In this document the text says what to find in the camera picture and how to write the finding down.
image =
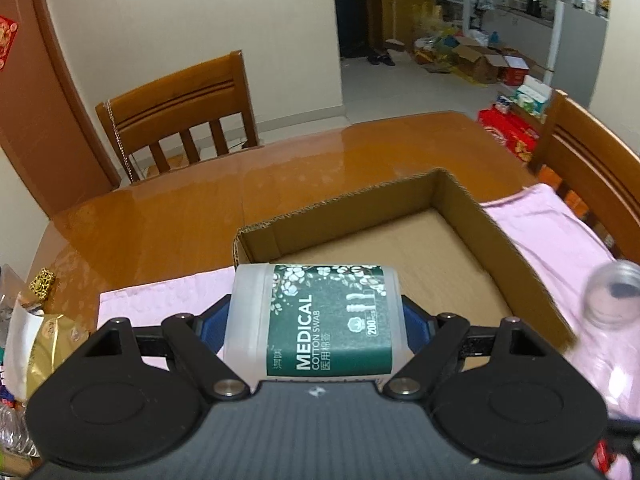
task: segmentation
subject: tile floor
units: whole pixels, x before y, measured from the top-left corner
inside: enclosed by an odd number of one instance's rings
[[[431,74],[408,54],[392,53],[396,66],[371,65],[365,58],[342,60],[345,117],[294,124],[260,134],[263,144],[345,128],[350,124],[404,115],[455,110],[473,120],[478,110],[495,100],[497,85],[476,86],[454,74]],[[241,142],[230,146],[240,150]],[[214,158],[215,147],[204,148],[201,160]]]

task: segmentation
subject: metal chain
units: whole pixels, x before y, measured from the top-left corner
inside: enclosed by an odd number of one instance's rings
[[[107,108],[107,113],[109,114],[109,118],[111,119],[111,126],[113,127],[113,133],[116,136],[116,142],[118,143],[118,147],[120,149],[120,154],[122,155],[122,160],[124,161],[124,169],[127,170],[127,174],[129,175],[130,181],[133,182],[133,168],[131,167],[129,157],[125,155],[124,148],[122,147],[122,140],[120,139],[120,132],[118,131],[118,127],[116,126],[116,121],[113,118],[113,111],[111,110],[111,100],[107,99],[104,103],[104,107]]]

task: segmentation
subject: wooden chair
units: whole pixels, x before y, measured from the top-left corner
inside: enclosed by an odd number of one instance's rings
[[[108,105],[111,106],[113,121]],[[159,141],[173,134],[180,134],[189,164],[199,162],[200,156],[190,132],[190,128],[198,124],[209,123],[218,155],[228,153],[220,125],[220,118],[225,116],[242,114],[247,139],[243,147],[258,145],[254,112],[239,50],[100,103],[95,111],[132,181],[140,178],[130,164],[130,155],[145,146],[151,149],[159,172],[169,171],[169,163]]]
[[[604,226],[615,241],[612,254],[640,264],[640,158],[562,91],[529,162],[536,175],[543,166],[562,179],[560,198],[572,190],[584,200],[582,220],[596,232]]]

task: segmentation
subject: metal screw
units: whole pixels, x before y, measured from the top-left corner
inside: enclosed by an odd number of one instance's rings
[[[244,383],[237,379],[222,379],[213,385],[213,391],[222,397],[235,397],[244,392]]]
[[[420,390],[420,383],[410,377],[400,377],[389,381],[389,389],[396,395],[413,395]]]

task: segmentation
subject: wooden table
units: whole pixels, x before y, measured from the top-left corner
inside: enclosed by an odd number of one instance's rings
[[[101,292],[233,263],[236,230],[372,184],[447,168],[479,202],[535,183],[463,114],[354,124],[207,160],[57,215],[31,275],[57,276],[47,312],[95,328]]]

